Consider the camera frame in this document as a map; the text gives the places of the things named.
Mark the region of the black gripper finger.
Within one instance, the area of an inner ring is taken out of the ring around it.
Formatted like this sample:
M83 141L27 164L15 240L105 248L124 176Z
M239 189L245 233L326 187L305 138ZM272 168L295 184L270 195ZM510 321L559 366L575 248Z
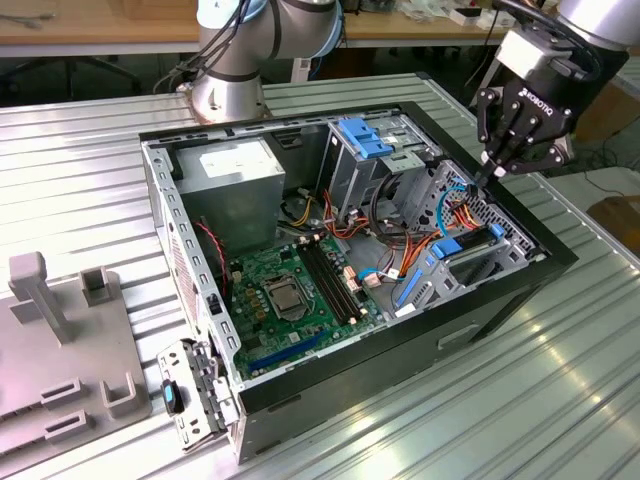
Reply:
M503 87L481 88L477 100L477 137L484 146L481 154L482 167L475 175L476 185L484 188L506 163L506 130L502 118Z
M559 168L574 158L572 135L539 145L528 145L509 160L498 162L494 176L523 175Z

